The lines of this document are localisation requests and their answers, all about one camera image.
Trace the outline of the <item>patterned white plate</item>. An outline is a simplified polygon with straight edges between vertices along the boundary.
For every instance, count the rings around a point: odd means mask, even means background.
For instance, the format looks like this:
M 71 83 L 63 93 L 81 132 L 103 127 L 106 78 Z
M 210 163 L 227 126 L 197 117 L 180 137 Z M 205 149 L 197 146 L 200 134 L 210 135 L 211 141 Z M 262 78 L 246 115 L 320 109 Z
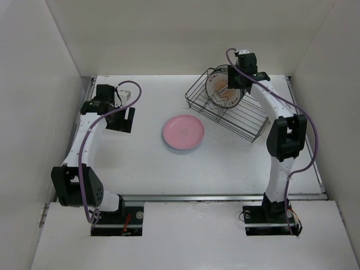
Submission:
M 245 95 L 242 89 L 228 88 L 228 74 L 218 70 L 208 76 L 205 91 L 211 102 L 223 109 L 237 106 Z

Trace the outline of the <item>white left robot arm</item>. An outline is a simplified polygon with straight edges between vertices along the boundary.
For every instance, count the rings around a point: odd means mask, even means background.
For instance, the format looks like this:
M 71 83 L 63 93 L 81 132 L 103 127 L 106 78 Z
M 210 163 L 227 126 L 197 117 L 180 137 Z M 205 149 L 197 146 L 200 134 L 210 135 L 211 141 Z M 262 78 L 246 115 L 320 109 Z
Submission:
M 135 109 L 128 105 L 131 93 L 108 84 L 96 86 L 94 96 L 85 101 L 70 151 L 51 179 L 62 206 L 89 207 L 106 212 L 113 223 L 124 220 L 126 209 L 119 195 L 106 191 L 93 170 L 95 155 L 104 130 L 130 133 Z

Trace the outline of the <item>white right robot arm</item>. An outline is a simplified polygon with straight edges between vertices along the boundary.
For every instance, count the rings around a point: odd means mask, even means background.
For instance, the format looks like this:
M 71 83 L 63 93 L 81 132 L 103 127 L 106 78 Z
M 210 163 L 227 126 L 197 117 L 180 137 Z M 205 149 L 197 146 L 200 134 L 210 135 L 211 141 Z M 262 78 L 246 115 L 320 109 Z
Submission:
M 248 50 L 232 49 L 236 63 L 228 68 L 228 87 L 245 90 L 260 104 L 272 126 L 266 140 L 271 156 L 269 183 L 260 214 L 272 222 L 286 215 L 287 190 L 295 159 L 304 148 L 308 119 L 292 102 L 281 97 L 265 72 L 259 72 L 257 57 Z

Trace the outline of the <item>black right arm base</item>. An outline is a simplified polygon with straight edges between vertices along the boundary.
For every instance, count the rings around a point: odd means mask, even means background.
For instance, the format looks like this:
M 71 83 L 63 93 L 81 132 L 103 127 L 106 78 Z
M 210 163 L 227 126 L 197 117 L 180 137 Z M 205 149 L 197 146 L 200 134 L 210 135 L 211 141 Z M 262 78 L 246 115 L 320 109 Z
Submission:
M 245 205 L 239 216 L 243 216 L 247 236 L 299 236 L 303 230 L 300 221 L 291 214 L 286 221 L 285 212 L 267 217 L 260 205 Z

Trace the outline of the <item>blue plastic plate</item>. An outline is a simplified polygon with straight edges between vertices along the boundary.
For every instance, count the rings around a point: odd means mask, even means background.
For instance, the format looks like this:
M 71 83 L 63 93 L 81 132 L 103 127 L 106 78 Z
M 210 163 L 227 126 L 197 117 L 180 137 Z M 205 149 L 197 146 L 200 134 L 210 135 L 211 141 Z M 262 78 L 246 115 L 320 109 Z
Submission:
M 191 148 L 191 149 L 186 149 L 186 150 L 181 150 L 181 149 L 177 149 L 174 148 L 172 146 L 170 146 L 164 137 L 161 138 L 161 141 L 163 143 L 164 148 L 166 149 L 167 152 L 172 153 L 174 155 L 189 155 L 192 154 L 193 152 L 197 151 L 197 149 L 201 148 L 202 144 L 204 141 L 201 141 L 198 145 L 196 145 L 195 147 Z

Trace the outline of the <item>large patterned plate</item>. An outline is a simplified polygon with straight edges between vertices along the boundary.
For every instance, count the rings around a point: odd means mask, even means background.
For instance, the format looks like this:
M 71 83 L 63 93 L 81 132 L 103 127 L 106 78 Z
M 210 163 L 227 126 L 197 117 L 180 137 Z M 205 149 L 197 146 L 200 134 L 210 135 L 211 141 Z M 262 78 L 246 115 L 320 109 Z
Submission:
M 228 73 L 232 69 L 231 65 L 223 64 L 214 69 L 214 73 Z

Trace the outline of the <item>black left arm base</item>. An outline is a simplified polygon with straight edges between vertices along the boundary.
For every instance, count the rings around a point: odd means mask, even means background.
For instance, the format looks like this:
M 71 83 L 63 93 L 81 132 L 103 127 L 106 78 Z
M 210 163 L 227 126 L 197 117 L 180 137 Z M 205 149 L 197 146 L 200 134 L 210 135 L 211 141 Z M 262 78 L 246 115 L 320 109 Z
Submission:
M 102 212 L 91 236 L 142 236 L 144 206 L 126 206 L 122 212 Z

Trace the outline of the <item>pink plastic plate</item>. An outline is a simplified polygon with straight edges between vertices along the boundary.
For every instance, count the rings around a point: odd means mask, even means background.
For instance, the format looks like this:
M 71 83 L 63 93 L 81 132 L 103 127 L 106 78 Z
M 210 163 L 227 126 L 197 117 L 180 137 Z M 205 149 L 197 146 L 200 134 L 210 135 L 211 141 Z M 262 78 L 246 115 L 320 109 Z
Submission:
M 176 150 L 190 150 L 204 139 L 205 127 L 202 121 L 189 114 L 170 118 L 163 127 L 163 139 Z

